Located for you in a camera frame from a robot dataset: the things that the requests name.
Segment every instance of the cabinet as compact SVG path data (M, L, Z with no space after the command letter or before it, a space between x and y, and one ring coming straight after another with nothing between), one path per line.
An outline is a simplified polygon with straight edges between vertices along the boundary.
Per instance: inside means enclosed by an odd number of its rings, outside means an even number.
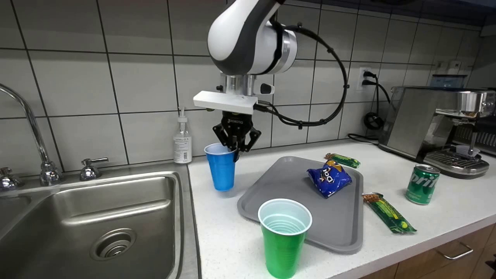
M494 260L493 254L496 254L496 229L488 226L364 279L493 279L494 271L485 263Z

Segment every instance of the green can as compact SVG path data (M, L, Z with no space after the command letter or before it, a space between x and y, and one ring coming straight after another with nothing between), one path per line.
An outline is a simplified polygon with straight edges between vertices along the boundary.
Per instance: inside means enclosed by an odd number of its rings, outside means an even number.
M439 168L417 164L406 189L406 198L417 204L429 204L439 178Z

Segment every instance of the stainless steel sink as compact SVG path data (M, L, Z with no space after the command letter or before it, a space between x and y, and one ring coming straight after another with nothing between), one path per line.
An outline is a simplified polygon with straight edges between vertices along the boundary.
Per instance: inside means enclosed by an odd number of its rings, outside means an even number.
M186 167L161 168L0 195L2 277L200 277Z

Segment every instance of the white countertop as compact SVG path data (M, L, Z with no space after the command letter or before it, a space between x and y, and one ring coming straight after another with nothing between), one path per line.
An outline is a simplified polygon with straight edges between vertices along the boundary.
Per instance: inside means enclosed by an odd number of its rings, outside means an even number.
M415 162L372 144L332 140L242 153L236 185L228 195L214 190L205 158L189 164L203 277L271 277L265 269L260 226L237 212L237 199L281 156L324 162L329 151L357 158L364 192L381 192L417 227L415 235L395 235L364 206L363 247L336 254L304 244L295 277L360 277L411 255L496 223L496 159L484 156L490 170L474 179L442 175L432 201L417 206L403 196Z

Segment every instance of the sink drain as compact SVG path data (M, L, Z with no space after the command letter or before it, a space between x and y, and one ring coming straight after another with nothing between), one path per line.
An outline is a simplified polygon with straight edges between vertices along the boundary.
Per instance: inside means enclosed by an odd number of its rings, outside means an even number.
M135 232L130 227L118 227L101 235L93 244L96 258L110 258L124 254L135 241Z

